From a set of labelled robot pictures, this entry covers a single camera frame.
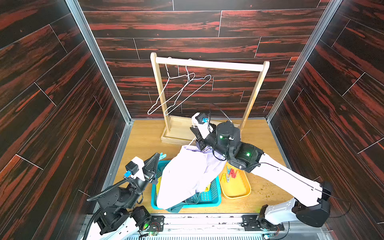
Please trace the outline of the yellow clothespin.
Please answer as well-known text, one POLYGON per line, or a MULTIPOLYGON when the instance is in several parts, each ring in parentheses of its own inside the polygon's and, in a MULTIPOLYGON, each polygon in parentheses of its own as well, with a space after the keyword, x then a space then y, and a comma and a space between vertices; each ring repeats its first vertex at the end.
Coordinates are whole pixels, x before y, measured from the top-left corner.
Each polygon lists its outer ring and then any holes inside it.
POLYGON ((228 182, 227 174, 222 174, 221 181, 224 183, 228 182))

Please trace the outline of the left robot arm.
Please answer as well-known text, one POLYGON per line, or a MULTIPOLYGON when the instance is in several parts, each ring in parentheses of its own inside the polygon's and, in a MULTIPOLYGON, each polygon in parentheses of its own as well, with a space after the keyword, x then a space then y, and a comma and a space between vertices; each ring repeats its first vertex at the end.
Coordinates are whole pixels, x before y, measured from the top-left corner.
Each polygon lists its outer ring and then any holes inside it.
POLYGON ((91 217, 83 239, 87 240, 92 224, 101 229, 100 235, 117 231, 125 226, 128 235, 144 232, 151 226, 152 216, 144 206, 143 192, 149 184, 158 183, 158 163, 163 154, 155 153, 147 160, 133 158, 126 166, 123 180, 89 197, 88 202, 96 201, 99 209, 91 217))

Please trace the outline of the green shorts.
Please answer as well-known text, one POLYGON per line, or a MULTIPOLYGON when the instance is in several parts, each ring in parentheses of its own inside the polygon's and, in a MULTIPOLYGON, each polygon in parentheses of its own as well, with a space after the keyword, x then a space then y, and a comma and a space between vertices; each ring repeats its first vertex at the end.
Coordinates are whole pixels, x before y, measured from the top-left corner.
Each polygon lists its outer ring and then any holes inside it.
POLYGON ((181 211, 181 209, 184 206, 197 205, 198 203, 199 203, 199 197, 198 197, 198 194, 195 194, 192 197, 184 200, 183 202, 181 202, 179 204, 176 204, 175 206, 172 206, 172 207, 166 209, 166 211, 169 212, 169 213, 177 214, 177 213, 179 213, 181 211))

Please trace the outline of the lilac shorts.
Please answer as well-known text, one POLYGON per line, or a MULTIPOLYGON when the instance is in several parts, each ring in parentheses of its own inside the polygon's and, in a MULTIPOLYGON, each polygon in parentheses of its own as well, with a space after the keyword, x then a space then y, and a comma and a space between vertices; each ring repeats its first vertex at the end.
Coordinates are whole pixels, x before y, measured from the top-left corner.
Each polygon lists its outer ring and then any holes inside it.
POLYGON ((211 149, 182 146, 163 169, 157 206, 166 210, 203 192, 224 169, 226 160, 211 149))

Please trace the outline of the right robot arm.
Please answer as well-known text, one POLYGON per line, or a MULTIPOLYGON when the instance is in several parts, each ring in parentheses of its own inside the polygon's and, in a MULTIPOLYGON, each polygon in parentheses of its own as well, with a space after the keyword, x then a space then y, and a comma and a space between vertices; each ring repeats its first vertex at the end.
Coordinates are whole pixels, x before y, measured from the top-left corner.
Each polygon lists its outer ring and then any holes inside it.
POLYGON ((309 180, 279 164, 263 150, 242 142, 240 129, 231 121, 214 125, 199 113, 192 118, 192 123, 190 129, 200 150, 210 148, 218 160, 266 179, 293 196, 285 203, 262 207, 258 216, 261 229, 268 230, 290 221, 319 228, 330 217, 330 183, 309 180))

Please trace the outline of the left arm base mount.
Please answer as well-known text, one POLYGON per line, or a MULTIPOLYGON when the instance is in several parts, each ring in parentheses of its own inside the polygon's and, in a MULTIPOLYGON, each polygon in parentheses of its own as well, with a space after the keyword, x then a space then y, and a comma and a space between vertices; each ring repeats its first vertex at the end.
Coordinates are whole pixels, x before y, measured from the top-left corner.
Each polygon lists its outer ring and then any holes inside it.
POLYGON ((164 230, 165 216, 151 215, 133 217, 140 232, 162 232, 164 230))

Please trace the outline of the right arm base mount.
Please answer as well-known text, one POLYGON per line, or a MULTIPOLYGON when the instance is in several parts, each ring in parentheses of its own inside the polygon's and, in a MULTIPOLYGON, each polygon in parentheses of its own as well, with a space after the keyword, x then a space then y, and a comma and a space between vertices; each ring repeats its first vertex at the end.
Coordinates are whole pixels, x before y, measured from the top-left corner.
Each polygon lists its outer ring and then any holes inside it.
POLYGON ((267 231, 267 232, 278 232, 284 231, 285 227, 283 224, 273 225, 263 217, 259 215, 242 215, 241 226, 245 231, 267 231))

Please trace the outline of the red clothespin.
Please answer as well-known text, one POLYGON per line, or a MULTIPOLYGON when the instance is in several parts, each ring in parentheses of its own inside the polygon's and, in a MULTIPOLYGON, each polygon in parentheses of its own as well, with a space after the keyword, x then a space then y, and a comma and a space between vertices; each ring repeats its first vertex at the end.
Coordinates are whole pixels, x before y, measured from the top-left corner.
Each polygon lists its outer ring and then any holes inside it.
POLYGON ((237 173, 238 173, 238 171, 235 171, 234 169, 231 169, 231 170, 230 170, 230 176, 231 176, 233 179, 235 179, 235 178, 237 177, 237 173))

